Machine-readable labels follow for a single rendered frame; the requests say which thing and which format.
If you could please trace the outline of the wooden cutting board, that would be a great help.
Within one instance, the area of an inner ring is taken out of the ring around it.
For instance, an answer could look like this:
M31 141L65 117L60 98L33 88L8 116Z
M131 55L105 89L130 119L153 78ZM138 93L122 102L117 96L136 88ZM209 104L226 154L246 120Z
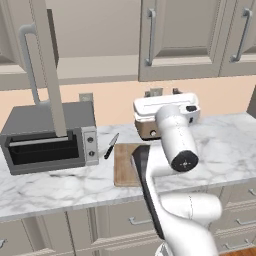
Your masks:
M114 147L114 185L140 187L137 172L131 164L131 155L139 143L121 143Z

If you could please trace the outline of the beige open cabinet door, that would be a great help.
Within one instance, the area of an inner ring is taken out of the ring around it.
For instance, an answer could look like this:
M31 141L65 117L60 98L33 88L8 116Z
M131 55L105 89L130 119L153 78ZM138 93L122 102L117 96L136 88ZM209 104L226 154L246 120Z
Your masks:
M45 0L29 0L29 4L31 16L35 23L39 57L47 86L55 133L57 137L66 137L67 129L61 102L46 3Z

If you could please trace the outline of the beige wide cabinet door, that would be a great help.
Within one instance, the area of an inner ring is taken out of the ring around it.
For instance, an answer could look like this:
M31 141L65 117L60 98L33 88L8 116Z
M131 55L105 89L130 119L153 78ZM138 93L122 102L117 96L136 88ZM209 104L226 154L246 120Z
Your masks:
M139 79L217 77L236 0L142 0ZM156 11L154 59L147 66L150 19Z

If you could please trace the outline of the beige base cabinet door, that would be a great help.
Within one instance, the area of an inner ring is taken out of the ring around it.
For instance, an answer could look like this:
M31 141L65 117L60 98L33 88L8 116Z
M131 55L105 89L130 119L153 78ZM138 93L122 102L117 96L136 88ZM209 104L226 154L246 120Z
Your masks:
M76 256L100 256L93 245L98 239L95 210L72 210L67 213Z
M74 256L65 213L0 222L0 256Z

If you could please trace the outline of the white and brown toaster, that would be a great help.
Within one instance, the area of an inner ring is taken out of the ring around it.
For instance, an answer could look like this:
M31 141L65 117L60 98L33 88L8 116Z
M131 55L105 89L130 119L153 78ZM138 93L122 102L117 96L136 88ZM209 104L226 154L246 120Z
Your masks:
M199 120L201 109L198 97L194 93L178 93L136 99L133 103L135 127L142 140L160 138L155 115L161 107L170 104L179 107L180 112L186 116L189 125Z

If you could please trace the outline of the grey toaster oven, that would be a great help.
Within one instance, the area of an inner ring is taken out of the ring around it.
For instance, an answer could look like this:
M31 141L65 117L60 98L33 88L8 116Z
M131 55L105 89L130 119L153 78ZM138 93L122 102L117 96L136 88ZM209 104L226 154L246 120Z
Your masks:
M0 132L12 175L99 164L97 127L91 101L63 104L67 138L57 138L49 108L14 107Z

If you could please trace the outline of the beige drawer front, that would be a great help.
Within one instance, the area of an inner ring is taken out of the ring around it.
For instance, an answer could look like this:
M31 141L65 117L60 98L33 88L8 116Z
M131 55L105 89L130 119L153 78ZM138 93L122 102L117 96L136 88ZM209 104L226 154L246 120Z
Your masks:
M256 196L248 192L256 189L251 184L236 184L225 186L221 190L220 200L224 209L256 204Z
M221 218L214 221L210 225L209 230L213 234L219 234L221 232L233 231L238 228L256 227L256 224L241 226L235 221L237 218L241 221L256 220L256 206L243 206L224 210Z
M128 220L129 217L135 217L137 221L151 219L144 201L109 205L107 210L109 231L112 237L145 232L154 229L152 222L144 225L131 225Z
M247 249L256 246L256 233L255 232L241 232L241 233L222 233L214 237L216 246L219 253L226 253L232 251L238 251L242 249ZM228 250L226 247L223 247L223 244L229 243L230 246L241 245L245 243L245 239L248 239L251 242L251 245L245 248Z

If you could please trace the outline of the dark grey tall panel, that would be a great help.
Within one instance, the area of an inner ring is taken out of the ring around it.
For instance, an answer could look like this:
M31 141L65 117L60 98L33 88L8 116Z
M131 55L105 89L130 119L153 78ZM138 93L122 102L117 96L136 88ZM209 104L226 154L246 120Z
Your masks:
M247 113L256 119L256 86L254 87L248 108Z

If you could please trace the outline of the black handled kitchen knife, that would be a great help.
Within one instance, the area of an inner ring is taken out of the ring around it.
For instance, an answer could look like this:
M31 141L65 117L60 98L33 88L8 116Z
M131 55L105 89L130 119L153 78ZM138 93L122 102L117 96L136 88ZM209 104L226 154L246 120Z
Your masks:
M110 146L109 146L107 152L106 152L105 155L104 155L104 159L108 159L108 157L110 156L110 154L111 154L111 152L112 152L112 150L113 150L113 148L114 148L114 145L115 145L115 143L116 143L118 137L119 137L119 133L117 133L117 134L113 137L113 139L111 140L111 142L109 143Z

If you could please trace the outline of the open beige wall cabinet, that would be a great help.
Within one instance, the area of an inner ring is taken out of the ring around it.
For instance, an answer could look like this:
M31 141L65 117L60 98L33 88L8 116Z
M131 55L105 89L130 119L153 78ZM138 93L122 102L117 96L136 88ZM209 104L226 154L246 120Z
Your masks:
M138 79L141 0L46 0L62 85Z

